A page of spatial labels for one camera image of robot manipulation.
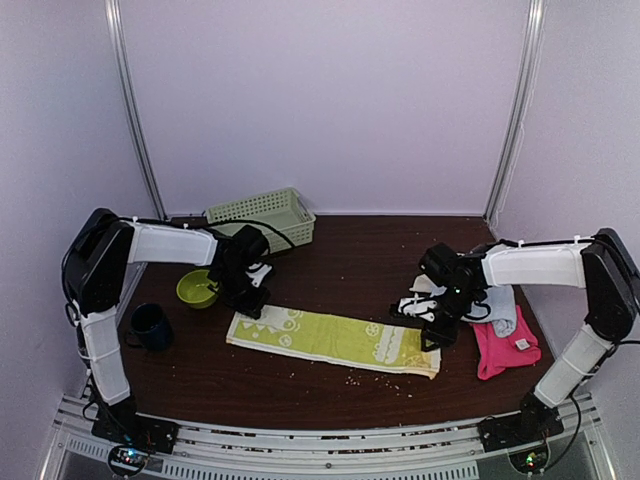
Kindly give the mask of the green patterned towel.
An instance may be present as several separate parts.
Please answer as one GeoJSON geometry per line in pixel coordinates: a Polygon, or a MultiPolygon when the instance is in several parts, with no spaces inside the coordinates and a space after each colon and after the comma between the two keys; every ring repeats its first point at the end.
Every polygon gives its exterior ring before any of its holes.
{"type": "Polygon", "coordinates": [[[441,367],[441,351],[422,351],[416,329],[272,305],[265,306],[257,320],[236,313],[226,342],[312,362],[429,379],[441,367]]]}

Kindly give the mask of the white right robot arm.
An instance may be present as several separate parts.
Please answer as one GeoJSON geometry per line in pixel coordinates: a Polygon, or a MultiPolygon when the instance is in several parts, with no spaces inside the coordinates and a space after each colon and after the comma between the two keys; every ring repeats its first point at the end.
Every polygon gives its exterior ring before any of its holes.
{"type": "Polygon", "coordinates": [[[521,288],[545,332],[553,320],[569,320],[575,327],[532,388],[532,404],[513,419],[513,433],[526,442],[550,426],[549,409],[594,375],[639,317],[639,268],[613,228],[568,240],[498,240],[468,253],[439,243],[426,250],[419,270],[441,293],[401,298],[391,305],[390,316],[419,329],[425,351],[452,345],[462,319],[499,287],[521,288]]]}

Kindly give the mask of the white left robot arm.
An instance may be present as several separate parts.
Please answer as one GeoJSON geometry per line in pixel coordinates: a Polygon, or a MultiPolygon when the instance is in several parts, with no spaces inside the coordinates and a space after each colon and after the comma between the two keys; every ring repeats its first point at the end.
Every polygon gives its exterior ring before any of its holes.
{"type": "Polygon", "coordinates": [[[130,266],[203,267],[229,307],[257,319],[269,296],[265,281],[272,268],[263,260],[269,252],[269,241],[254,221],[241,222],[228,235],[211,224],[121,217],[107,208],[90,214],[62,260],[61,283],[98,398],[112,407],[104,425],[121,443],[133,444],[144,433],[142,419],[119,405],[132,396],[117,333],[130,266]]]}

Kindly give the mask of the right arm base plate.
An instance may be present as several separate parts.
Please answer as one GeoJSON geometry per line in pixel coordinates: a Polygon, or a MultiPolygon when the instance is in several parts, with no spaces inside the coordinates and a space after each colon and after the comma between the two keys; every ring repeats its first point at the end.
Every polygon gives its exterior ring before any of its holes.
{"type": "Polygon", "coordinates": [[[487,417],[477,424],[477,428],[485,453],[543,442],[564,432],[563,422],[556,415],[538,421],[528,418],[522,412],[487,417]]]}

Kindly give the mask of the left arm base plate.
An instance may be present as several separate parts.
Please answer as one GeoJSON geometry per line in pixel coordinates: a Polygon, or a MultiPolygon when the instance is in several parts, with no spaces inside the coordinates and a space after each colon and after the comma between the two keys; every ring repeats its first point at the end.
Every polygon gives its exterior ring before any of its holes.
{"type": "Polygon", "coordinates": [[[98,418],[92,428],[93,436],[124,444],[151,453],[171,454],[179,432],[179,425],[167,420],[137,416],[128,429],[115,420],[98,418]]]}

